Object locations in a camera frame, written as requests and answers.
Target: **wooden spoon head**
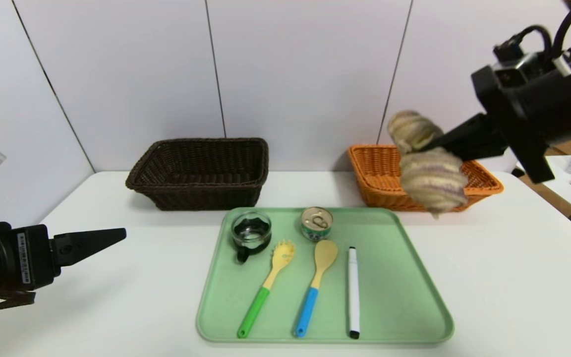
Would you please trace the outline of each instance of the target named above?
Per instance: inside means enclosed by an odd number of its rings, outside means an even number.
[[[333,241],[323,240],[317,243],[314,249],[314,262],[317,264],[317,271],[324,271],[336,260],[338,247]]]
[[[275,246],[272,253],[272,268],[282,269],[287,266],[294,258],[294,243],[291,241],[280,241]]]

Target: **white table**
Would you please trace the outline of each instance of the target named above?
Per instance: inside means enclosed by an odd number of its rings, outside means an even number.
[[[505,191],[467,212],[399,213],[455,320],[437,346],[204,341],[195,315],[225,212],[160,212],[126,177],[96,174],[46,217],[52,235],[127,238],[64,268],[35,305],[0,311],[0,357],[571,356],[571,222],[513,176],[496,173]],[[351,173],[271,172],[258,205],[362,201]]]
[[[567,167],[570,158],[571,155],[546,156],[546,160],[548,161],[548,165],[550,166],[555,179],[543,182],[543,185],[571,205],[571,174],[568,174],[564,170],[565,167]],[[523,170],[520,163],[517,163],[517,167]]]

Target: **wicker basket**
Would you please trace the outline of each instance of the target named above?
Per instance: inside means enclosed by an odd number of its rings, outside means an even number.
[[[384,207],[394,211],[426,212],[400,186],[400,153],[395,145],[354,145],[349,148],[349,159],[356,172],[358,188],[367,206]],[[482,165],[467,161],[462,172],[468,176],[464,193],[468,202],[454,208],[466,210],[474,203],[501,192],[504,187]]]
[[[161,210],[230,210],[257,203],[268,176],[261,138],[174,139],[153,144],[125,183]]]

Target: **green tray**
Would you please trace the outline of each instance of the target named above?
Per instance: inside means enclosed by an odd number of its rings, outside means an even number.
[[[247,210],[272,220],[270,246],[235,260],[231,220]],[[216,343],[440,343],[453,334],[453,319],[398,217],[383,208],[329,208],[330,240],[339,254],[323,276],[306,337],[293,335],[315,271],[314,246],[301,233],[303,208],[235,208],[222,223],[211,270],[197,312],[197,330]],[[296,251],[275,280],[246,339],[236,337],[267,277],[272,249],[288,239]],[[347,249],[355,246],[360,281],[360,339],[347,336]]]

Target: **orange wicker basket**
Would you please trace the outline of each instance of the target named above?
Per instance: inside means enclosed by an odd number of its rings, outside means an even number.
[[[400,186],[400,153],[395,145],[354,145],[348,153],[356,172],[360,195],[367,206],[426,212]],[[468,202],[454,208],[454,212],[466,210],[474,203],[504,190],[501,182],[476,161],[465,162],[462,172],[468,176],[468,185],[464,188]]]

